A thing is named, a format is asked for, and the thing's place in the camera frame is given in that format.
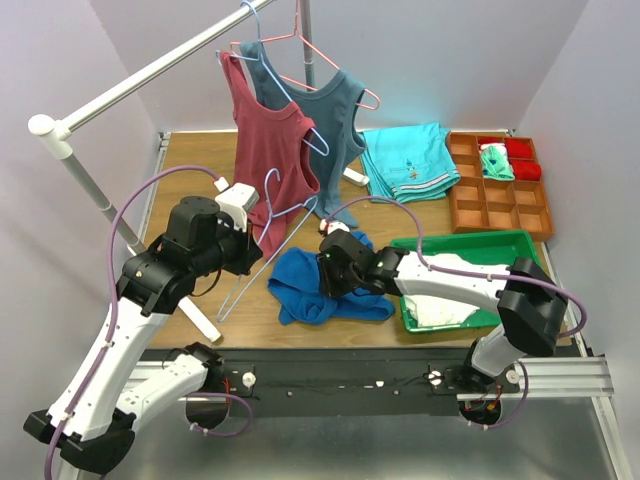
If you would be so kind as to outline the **royal blue tank top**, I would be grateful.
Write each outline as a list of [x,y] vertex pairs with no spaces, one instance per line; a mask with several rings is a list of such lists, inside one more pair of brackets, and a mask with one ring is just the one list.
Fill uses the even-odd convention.
[[391,301],[362,289],[338,298],[322,294],[316,255],[298,247],[280,255],[267,288],[281,304],[278,320],[282,325],[320,326],[331,318],[383,322],[395,313]]

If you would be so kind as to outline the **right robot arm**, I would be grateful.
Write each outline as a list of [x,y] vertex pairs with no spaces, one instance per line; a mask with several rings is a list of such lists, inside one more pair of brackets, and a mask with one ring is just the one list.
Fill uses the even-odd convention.
[[330,233],[316,256],[320,290],[340,297],[356,290],[375,295],[438,297],[499,316],[500,323],[477,339],[462,364],[440,368],[441,379],[462,392],[488,391],[525,356],[554,355],[568,306],[541,267],[519,257],[511,265],[444,267],[417,251],[374,251],[344,230]]

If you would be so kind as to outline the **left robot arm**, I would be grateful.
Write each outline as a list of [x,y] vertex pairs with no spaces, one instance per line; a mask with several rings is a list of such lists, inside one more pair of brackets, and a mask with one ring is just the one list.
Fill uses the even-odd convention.
[[166,231],[123,265],[116,302],[66,391],[48,409],[30,413],[24,430],[67,464],[105,477],[142,427],[171,403],[195,392],[226,395],[221,355],[199,342],[137,387],[125,384],[198,278],[246,275],[261,258],[248,218],[256,202],[255,195],[241,199],[231,192],[182,198]]

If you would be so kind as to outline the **light blue wire hanger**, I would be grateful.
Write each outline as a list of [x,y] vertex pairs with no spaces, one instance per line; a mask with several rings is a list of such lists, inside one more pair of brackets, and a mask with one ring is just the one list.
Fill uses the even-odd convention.
[[264,226],[263,231],[257,241],[257,245],[260,246],[262,244],[263,239],[266,236],[266,234],[269,232],[270,226],[273,223],[274,219],[285,217],[287,214],[293,213],[294,211],[301,208],[306,209],[307,213],[304,215],[302,220],[297,224],[294,230],[286,237],[283,243],[275,250],[275,252],[269,258],[265,260],[264,264],[259,268],[259,270],[255,274],[253,274],[252,277],[246,282],[246,284],[242,287],[242,289],[239,289],[239,287],[241,285],[241,280],[245,277],[245,275],[241,275],[238,278],[235,286],[232,288],[231,292],[223,301],[222,306],[219,308],[217,312],[216,321],[218,323],[224,322],[231,315],[231,312],[234,310],[236,305],[240,302],[242,297],[245,295],[246,291],[260,278],[262,273],[276,258],[276,255],[281,252],[281,250],[289,243],[289,241],[299,231],[299,229],[302,227],[304,222],[313,213],[313,209],[318,203],[318,196],[312,195],[308,199],[306,199],[303,203],[297,203],[286,210],[275,212],[273,209],[272,201],[271,201],[270,186],[269,186],[270,180],[273,177],[275,177],[277,181],[281,180],[280,171],[276,167],[271,168],[267,172],[264,178],[265,202],[267,206],[268,218],[267,218],[266,225]]

